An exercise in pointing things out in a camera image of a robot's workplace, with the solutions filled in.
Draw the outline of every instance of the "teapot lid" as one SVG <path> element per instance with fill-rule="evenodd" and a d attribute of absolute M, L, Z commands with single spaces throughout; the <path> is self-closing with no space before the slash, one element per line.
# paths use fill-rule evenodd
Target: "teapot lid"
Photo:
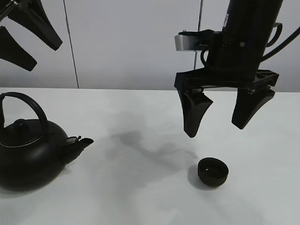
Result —
<path fill-rule="evenodd" d="M 8 148 L 23 147 L 43 136 L 39 120 L 16 120 L 0 131 L 0 145 Z"/>
<path fill-rule="evenodd" d="M 18 98 L 27 103 L 37 114 L 38 120 L 16 120 L 13 124 L 4 127 L 4 114 L 2 101 L 5 96 Z M 32 144 L 45 136 L 49 136 L 47 117 L 38 105 L 29 96 L 18 92 L 7 92 L 0 95 L 0 146 L 8 148 L 23 147 Z"/>

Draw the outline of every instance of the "white wall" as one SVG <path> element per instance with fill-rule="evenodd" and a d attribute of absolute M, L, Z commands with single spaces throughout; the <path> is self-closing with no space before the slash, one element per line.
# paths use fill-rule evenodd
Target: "white wall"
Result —
<path fill-rule="evenodd" d="M 76 88 L 76 77 L 62 0 L 42 0 L 52 26 L 63 41 L 58 51 L 52 50 L 29 30 L 5 18 L 5 26 L 16 42 L 37 61 L 28 72 L 7 61 L 0 60 L 0 87 Z"/>
<path fill-rule="evenodd" d="M 54 52 L 6 19 L 2 25 L 38 65 L 29 73 L 0 60 L 0 86 L 76 87 L 63 1 L 42 2 L 64 44 Z M 202 30 L 222 29 L 228 3 L 204 0 Z M 193 68 L 194 54 L 176 52 L 173 37 L 197 29 L 200 0 L 66 0 L 66 6 L 81 88 L 172 90 L 176 72 Z M 278 43 L 300 26 L 299 8 L 300 1 L 284 0 Z M 300 91 L 299 46 L 300 37 L 262 64 L 280 74 L 275 90 Z"/>

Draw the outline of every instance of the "black teapot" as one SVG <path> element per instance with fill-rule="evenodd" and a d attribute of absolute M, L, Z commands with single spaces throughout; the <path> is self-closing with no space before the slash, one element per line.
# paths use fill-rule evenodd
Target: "black teapot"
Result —
<path fill-rule="evenodd" d="M 28 104 L 35 120 L 16 120 L 4 127 L 3 99 L 14 97 Z M 47 120 L 42 108 L 29 96 L 8 92 L 0 95 L 0 186 L 13 191 L 40 188 L 55 179 L 66 164 L 75 160 L 94 141 L 68 137 Z"/>

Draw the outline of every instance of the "table surface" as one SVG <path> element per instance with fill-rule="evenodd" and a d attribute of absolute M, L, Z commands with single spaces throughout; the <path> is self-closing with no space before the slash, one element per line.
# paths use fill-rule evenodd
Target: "table surface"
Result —
<path fill-rule="evenodd" d="M 277 93 L 241 131 L 231 124 L 236 93 L 207 92 L 214 104 L 190 139 L 175 91 L 6 91 L 95 143 L 42 189 L 0 189 L 1 225 L 299 224 L 300 94 Z M 36 118 L 17 99 L 3 105 L 7 125 Z M 205 157 L 229 167 L 218 189 L 197 178 Z"/>

